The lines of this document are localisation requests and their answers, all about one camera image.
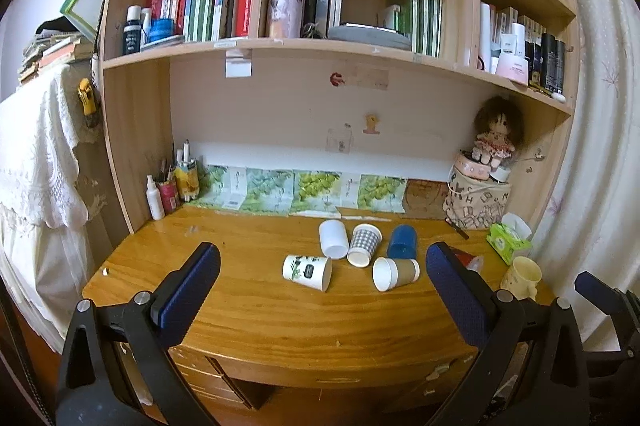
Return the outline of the blue plastic cup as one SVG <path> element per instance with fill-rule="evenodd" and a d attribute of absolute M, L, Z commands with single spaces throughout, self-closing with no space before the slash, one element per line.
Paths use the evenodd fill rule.
<path fill-rule="evenodd" d="M 393 259 L 416 259 L 418 234 L 408 224 L 397 226 L 390 236 L 386 256 Z"/>

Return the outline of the leaf print paper cup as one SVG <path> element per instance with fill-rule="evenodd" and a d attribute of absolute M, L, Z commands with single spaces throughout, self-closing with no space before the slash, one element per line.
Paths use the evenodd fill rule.
<path fill-rule="evenodd" d="M 325 256 L 288 255 L 283 261 L 282 276 L 298 285 L 326 292 L 331 282 L 332 267 L 332 260 Z"/>

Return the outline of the plain white paper cup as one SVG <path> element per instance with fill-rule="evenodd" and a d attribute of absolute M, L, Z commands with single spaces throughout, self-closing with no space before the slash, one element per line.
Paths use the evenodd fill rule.
<path fill-rule="evenodd" d="M 319 240 L 322 254 L 331 259 L 343 259 L 347 256 L 349 239 L 341 220 L 326 220 L 319 226 Z"/>

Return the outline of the cream ceramic mug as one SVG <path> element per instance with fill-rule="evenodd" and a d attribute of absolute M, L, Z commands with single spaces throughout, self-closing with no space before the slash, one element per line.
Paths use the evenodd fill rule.
<path fill-rule="evenodd" d="M 507 290 L 516 299 L 536 300 L 537 286 L 542 280 L 541 268 L 530 258 L 519 256 L 512 260 L 509 269 L 500 282 L 500 288 Z"/>

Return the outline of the white lace cloth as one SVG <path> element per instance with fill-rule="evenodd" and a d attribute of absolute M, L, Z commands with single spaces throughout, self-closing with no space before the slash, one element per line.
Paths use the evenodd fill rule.
<path fill-rule="evenodd" d="M 54 352 L 96 266 L 75 154 L 96 141 L 76 94 L 89 71 L 50 65 L 1 103 L 1 279 Z"/>

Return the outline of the dark pen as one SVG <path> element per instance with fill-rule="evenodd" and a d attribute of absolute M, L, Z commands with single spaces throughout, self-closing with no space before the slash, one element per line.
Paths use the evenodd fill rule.
<path fill-rule="evenodd" d="M 462 238 L 464 238 L 465 240 L 469 240 L 470 237 L 469 235 L 465 232 L 465 230 L 463 230 L 462 228 L 460 228 L 454 221 L 452 221 L 450 218 L 446 218 L 445 219 L 446 224 L 448 224 L 448 226 L 452 227 L 458 235 L 462 236 Z"/>

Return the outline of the letter print fabric bag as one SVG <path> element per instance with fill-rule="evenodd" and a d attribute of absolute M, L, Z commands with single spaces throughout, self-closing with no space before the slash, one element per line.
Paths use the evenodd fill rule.
<path fill-rule="evenodd" d="M 493 178 L 477 180 L 452 168 L 442 204 L 446 217 L 463 230 L 488 229 L 506 213 L 512 186 Z"/>

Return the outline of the white spray bottle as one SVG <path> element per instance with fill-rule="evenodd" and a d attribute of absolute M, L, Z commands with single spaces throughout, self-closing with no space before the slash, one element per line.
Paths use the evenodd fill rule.
<path fill-rule="evenodd" d="M 162 196 L 152 175 L 146 176 L 146 200 L 148 201 L 152 219 L 155 221 L 162 220 L 165 217 Z"/>

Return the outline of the red pen holder can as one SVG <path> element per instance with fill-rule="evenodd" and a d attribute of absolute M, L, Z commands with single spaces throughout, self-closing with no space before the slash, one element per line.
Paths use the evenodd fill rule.
<path fill-rule="evenodd" d="M 172 214 L 180 206 L 180 198 L 177 185 L 174 180 L 167 180 L 157 183 L 160 190 L 160 199 L 166 215 Z"/>

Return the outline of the brown cartoon cardboard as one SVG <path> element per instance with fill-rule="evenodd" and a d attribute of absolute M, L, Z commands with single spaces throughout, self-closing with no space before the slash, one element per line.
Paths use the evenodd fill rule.
<path fill-rule="evenodd" d="M 409 179 L 402 207 L 410 219 L 444 220 L 444 201 L 449 193 L 444 182 Z"/>

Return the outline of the pink round tin box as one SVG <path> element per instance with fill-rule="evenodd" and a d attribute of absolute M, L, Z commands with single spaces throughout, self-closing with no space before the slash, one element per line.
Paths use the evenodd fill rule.
<path fill-rule="evenodd" d="M 473 160 L 469 152 L 460 152 L 454 160 L 454 168 L 460 174 L 475 180 L 485 181 L 489 179 L 491 168 L 477 160 Z"/>

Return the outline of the grape print paper strip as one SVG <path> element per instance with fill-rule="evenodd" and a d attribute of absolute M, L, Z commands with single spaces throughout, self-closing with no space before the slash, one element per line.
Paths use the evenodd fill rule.
<path fill-rule="evenodd" d="M 194 204 L 227 212 L 336 216 L 342 209 L 402 214 L 408 180 L 333 170 L 208 165 Z"/>

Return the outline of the pink cosmetic jar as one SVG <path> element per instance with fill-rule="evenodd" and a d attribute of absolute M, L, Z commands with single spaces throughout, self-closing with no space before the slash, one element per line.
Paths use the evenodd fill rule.
<path fill-rule="evenodd" d="M 516 84 L 528 85 L 528 61 L 514 53 L 500 54 L 496 74 Z"/>

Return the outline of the yellow toy figure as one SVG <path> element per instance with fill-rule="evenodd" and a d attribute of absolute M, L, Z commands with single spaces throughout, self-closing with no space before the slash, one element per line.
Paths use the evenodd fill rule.
<path fill-rule="evenodd" d="M 94 128 L 100 123 L 100 104 L 96 97 L 93 82 L 83 78 L 77 87 L 78 97 L 84 113 L 85 123 L 88 128 Z"/>

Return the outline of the grey flat pouch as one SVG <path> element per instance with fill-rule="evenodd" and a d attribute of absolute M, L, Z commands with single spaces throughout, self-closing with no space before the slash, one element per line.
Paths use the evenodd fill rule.
<path fill-rule="evenodd" d="M 411 39 L 408 36 L 400 34 L 396 30 L 371 25 L 345 23 L 332 26 L 328 30 L 328 38 L 341 42 L 358 42 L 358 44 L 406 51 L 412 49 Z"/>

